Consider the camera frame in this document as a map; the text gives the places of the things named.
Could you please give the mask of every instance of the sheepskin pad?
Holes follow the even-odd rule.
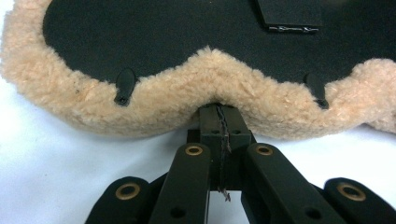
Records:
[[[258,134],[302,139],[362,123],[396,133],[396,63],[372,59],[325,86],[323,110],[304,84],[279,83],[217,49],[200,49],[180,66],[141,77],[128,106],[115,84],[68,68],[42,34],[50,0],[17,0],[7,15],[2,74],[36,105],[80,129],[132,137],[165,133],[198,119],[209,103],[233,105]]]

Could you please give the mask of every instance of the scalloped fleece border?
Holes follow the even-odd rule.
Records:
[[[201,49],[181,66],[144,77],[129,106],[113,102],[114,84],[70,70],[45,44],[42,21],[50,0],[16,0],[7,14],[2,74],[36,105],[75,127],[141,137],[197,119],[201,105],[221,102],[241,111],[254,133],[302,139],[339,133],[362,123],[396,133],[396,63],[372,59],[326,85],[328,110],[308,88],[278,83],[217,49]]]

